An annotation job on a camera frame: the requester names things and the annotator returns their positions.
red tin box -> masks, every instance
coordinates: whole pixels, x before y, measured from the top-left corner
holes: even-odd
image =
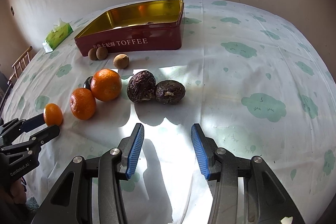
[[[75,37],[83,56],[92,48],[112,52],[177,50],[182,46],[183,0],[154,0],[106,11]]]

blue gripper pad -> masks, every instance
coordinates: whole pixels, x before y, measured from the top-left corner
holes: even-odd
[[[205,179],[209,179],[210,177],[209,159],[203,147],[202,141],[199,137],[197,129],[198,127],[200,128],[198,124],[194,124],[191,127],[191,141],[193,142],[193,147],[195,150],[199,169],[201,170],[201,174],[205,176]]]
[[[131,176],[135,173],[135,169],[138,164],[139,155],[143,144],[143,139],[144,139],[144,128],[143,125],[141,125],[136,133],[136,137],[134,139],[131,151],[128,154],[127,169],[126,169],[127,179],[130,179]]]

brown nut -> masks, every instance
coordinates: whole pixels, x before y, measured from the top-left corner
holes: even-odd
[[[162,104],[177,104],[185,95],[185,87],[174,80],[164,80],[155,86],[155,99]]]
[[[108,51],[105,47],[99,47],[97,49],[97,58],[99,60],[104,60],[107,57]]]
[[[127,86],[127,96],[134,102],[149,101],[154,98],[155,77],[148,70],[132,76]]]
[[[129,58],[126,54],[118,54],[114,59],[113,59],[113,65],[117,69],[124,69],[127,68],[129,64]]]
[[[91,50],[89,50],[88,56],[90,60],[93,60],[93,61],[97,60],[97,49],[92,48]]]

human hand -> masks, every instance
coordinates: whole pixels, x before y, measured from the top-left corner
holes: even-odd
[[[4,188],[0,186],[0,199],[5,200],[9,204],[25,204],[27,201],[25,188],[21,184],[21,179],[14,182],[10,187],[10,194],[6,193]]]

metal screw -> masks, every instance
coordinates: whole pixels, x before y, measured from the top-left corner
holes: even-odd
[[[116,155],[116,154],[119,154],[120,150],[118,148],[112,148],[110,150],[110,154],[111,155]]]
[[[224,148],[219,147],[217,148],[216,152],[217,154],[224,155],[226,153],[226,150]]]
[[[260,164],[260,163],[263,161],[263,159],[262,159],[261,157],[259,157],[259,156],[255,156],[255,157],[253,158],[253,160],[254,160],[254,162],[256,162],[257,164]]]
[[[82,157],[81,156],[77,156],[77,157],[73,158],[73,162],[76,163],[76,164],[80,163],[81,161],[82,161]]]

